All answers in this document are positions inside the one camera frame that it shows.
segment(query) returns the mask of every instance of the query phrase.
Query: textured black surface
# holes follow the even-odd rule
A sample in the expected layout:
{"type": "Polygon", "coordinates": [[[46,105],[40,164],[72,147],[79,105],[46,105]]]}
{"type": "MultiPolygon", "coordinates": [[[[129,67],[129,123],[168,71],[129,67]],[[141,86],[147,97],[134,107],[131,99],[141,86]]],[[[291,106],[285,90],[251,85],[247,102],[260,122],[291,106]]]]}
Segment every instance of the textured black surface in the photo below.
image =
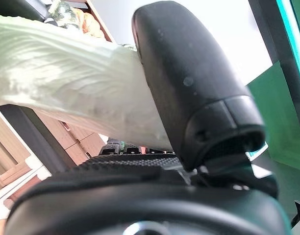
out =
{"type": "Polygon", "coordinates": [[[5,235],[82,235],[140,220],[197,224],[217,235],[291,234],[277,201],[255,190],[132,184],[33,197],[12,214],[5,235]]]}
{"type": "Polygon", "coordinates": [[[234,140],[240,153],[263,145],[263,121],[251,94],[191,12],[176,2],[156,2],[136,10],[132,27],[154,102],[186,170],[226,141],[234,140]]]}

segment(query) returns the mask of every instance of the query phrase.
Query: bread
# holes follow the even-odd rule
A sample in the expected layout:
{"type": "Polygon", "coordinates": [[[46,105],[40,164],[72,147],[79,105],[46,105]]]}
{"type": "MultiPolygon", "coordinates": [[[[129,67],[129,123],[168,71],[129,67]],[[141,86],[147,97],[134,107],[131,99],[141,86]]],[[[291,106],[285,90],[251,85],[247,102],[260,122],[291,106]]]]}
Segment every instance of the bread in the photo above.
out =
{"type": "Polygon", "coordinates": [[[84,21],[84,13],[82,10],[77,8],[72,8],[73,12],[76,14],[79,21],[79,28],[82,29],[83,21],[84,21]]]}

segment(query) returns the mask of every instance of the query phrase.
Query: wooden cabinet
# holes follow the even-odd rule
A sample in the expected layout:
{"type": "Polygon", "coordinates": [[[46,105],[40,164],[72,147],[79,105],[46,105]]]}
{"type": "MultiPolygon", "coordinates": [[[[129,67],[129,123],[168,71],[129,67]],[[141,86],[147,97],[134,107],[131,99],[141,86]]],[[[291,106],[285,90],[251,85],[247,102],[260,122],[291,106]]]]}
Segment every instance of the wooden cabinet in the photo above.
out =
{"type": "Polygon", "coordinates": [[[0,113],[0,188],[31,170],[25,163],[29,156],[29,151],[0,113]]]}

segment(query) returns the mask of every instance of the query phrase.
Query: green item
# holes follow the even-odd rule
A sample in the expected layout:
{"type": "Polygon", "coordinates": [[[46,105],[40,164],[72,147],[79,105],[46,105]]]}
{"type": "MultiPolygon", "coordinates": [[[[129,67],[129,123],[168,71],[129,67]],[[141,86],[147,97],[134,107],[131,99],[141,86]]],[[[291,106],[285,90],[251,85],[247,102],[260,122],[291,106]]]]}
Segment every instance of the green item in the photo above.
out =
{"type": "Polygon", "coordinates": [[[271,158],[300,170],[300,124],[279,62],[248,87],[267,126],[271,158]]]}

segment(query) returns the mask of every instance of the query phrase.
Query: black plastic handle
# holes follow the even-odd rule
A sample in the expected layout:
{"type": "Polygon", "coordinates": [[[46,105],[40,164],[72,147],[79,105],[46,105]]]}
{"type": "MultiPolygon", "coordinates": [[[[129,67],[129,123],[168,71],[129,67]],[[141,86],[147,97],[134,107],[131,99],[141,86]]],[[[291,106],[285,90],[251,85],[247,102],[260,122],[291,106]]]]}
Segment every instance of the black plastic handle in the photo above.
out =
{"type": "Polygon", "coordinates": [[[264,123],[222,49],[185,7],[161,1],[136,10],[134,39],[171,145],[186,170],[259,149],[264,123]]]}

